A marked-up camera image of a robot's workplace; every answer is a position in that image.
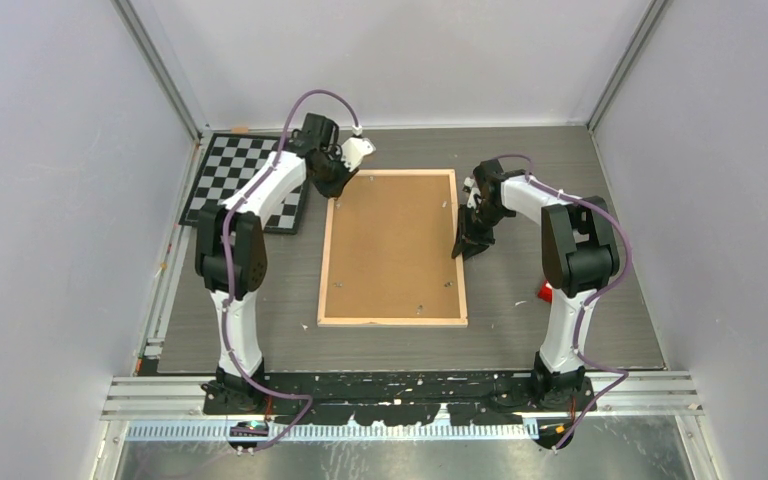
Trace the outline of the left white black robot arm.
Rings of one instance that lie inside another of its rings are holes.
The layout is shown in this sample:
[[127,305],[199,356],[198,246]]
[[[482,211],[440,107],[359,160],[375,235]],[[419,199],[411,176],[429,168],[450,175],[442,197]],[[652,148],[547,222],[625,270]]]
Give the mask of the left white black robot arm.
[[309,113],[301,127],[284,132],[264,165],[228,199],[206,204],[198,217],[197,275],[216,311],[220,356],[209,398],[253,414],[269,393],[262,383],[264,356],[257,338],[257,292],[268,268],[264,228],[296,188],[310,181],[326,198],[342,194],[375,147],[355,122],[341,139],[330,118]]

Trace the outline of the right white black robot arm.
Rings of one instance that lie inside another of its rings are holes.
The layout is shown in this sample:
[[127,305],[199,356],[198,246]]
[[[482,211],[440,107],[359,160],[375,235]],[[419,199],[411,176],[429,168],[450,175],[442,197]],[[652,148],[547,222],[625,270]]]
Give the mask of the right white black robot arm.
[[505,218],[523,215],[540,229],[551,307],[527,391],[540,408],[556,410],[584,385],[581,355],[592,311],[621,266],[616,221],[603,198],[567,194],[526,170],[506,171],[500,158],[475,167],[463,189],[452,257],[467,260],[487,250]]

